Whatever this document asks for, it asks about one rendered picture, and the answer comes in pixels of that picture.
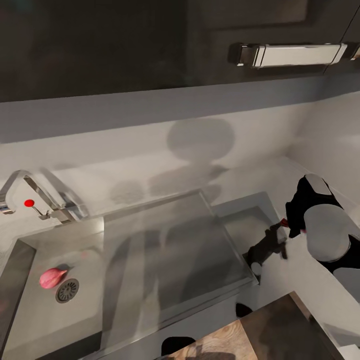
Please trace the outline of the vidalia onion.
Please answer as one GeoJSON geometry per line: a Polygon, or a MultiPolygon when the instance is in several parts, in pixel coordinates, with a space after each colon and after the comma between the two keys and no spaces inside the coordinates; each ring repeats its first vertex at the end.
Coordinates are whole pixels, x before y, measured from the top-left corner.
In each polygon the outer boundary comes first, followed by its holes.
{"type": "Polygon", "coordinates": [[[59,282],[62,279],[62,276],[64,273],[66,273],[67,270],[61,270],[59,268],[51,268],[48,269],[41,277],[39,284],[44,289],[51,289],[54,288],[59,284],[59,282]]]}

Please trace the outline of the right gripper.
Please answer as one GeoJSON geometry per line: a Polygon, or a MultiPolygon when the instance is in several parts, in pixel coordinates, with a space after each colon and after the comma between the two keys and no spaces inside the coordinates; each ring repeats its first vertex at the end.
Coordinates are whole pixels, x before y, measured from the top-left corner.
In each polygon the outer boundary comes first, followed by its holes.
{"type": "Polygon", "coordinates": [[[301,210],[296,209],[292,202],[287,202],[285,204],[286,212],[287,212],[287,222],[288,226],[290,226],[289,237],[294,238],[301,233],[301,230],[305,230],[306,223],[304,219],[304,215],[301,210]]]}

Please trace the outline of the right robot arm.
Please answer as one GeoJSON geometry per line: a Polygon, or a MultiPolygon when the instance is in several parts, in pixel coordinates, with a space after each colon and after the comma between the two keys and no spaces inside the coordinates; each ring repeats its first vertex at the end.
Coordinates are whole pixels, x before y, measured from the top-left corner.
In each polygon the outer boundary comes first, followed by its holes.
{"type": "Polygon", "coordinates": [[[310,255],[331,272],[360,304],[360,228],[321,176],[302,177],[285,204],[289,237],[306,231],[310,255]]]}

